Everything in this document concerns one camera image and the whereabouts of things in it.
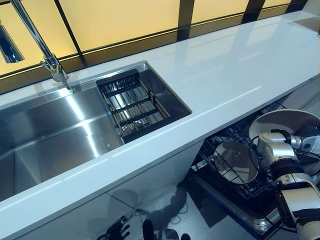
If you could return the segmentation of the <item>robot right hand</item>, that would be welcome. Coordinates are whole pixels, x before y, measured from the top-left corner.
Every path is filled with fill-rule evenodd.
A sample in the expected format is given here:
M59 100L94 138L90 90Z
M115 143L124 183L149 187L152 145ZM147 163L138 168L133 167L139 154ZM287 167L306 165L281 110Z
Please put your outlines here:
M296 150L307 151L310 153L320 153L320 136L299 136L290 135L291 146Z

